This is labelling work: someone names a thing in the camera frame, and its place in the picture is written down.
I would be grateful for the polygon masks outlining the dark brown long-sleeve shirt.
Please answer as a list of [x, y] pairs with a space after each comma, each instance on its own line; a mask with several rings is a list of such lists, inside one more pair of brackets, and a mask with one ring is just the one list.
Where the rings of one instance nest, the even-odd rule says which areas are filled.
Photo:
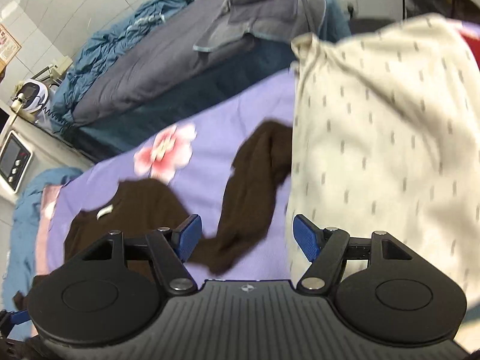
[[[283, 241], [268, 240], [277, 191], [290, 173], [292, 129], [276, 121], [262, 123], [240, 146], [232, 162], [214, 236], [199, 233], [187, 263], [202, 268], [200, 281], [232, 276], [243, 279], [287, 278]], [[128, 238], [166, 226], [176, 228], [190, 213], [158, 177], [124, 180], [109, 203], [81, 211], [64, 240], [68, 261], [111, 230]]]

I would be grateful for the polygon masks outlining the purple floral bed sheet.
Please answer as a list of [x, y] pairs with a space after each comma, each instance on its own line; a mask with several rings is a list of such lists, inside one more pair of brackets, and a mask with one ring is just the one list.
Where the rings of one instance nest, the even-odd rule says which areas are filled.
[[[233, 159], [242, 143], [267, 119], [291, 125], [294, 115], [295, 77], [285, 69], [241, 94], [176, 124], [177, 133], [190, 139], [193, 154], [177, 169], [169, 187], [184, 207], [200, 215], [205, 236], [216, 233], [221, 203]], [[136, 150], [101, 161], [78, 178], [55, 188], [46, 197], [36, 244], [37, 273], [44, 275], [64, 263], [64, 241], [74, 217], [82, 210], [104, 207], [118, 183], [137, 180]], [[281, 280], [290, 276], [285, 242], [285, 216], [289, 180], [279, 187], [267, 236], [229, 271], [225, 280]]]

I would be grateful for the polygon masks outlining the cream patterned pillow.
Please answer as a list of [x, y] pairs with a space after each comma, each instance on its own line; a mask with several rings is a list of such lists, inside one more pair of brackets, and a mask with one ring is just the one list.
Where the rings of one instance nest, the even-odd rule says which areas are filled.
[[459, 27], [418, 16], [336, 44], [295, 38], [287, 219], [391, 233], [456, 281], [479, 347], [479, 66]]

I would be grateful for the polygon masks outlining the cream appliance with control panel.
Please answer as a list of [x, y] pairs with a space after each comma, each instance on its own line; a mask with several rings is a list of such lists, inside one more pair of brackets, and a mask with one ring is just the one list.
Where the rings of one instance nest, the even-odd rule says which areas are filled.
[[27, 184], [45, 170], [93, 166], [85, 155], [1, 104], [1, 197], [14, 204]]

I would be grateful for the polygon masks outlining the grey folded garment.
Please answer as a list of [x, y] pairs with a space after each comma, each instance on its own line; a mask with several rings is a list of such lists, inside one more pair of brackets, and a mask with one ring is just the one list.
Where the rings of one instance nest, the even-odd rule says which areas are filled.
[[246, 35], [288, 43], [304, 33], [317, 33], [325, 15], [326, 0], [224, 0], [193, 49], [211, 53]]

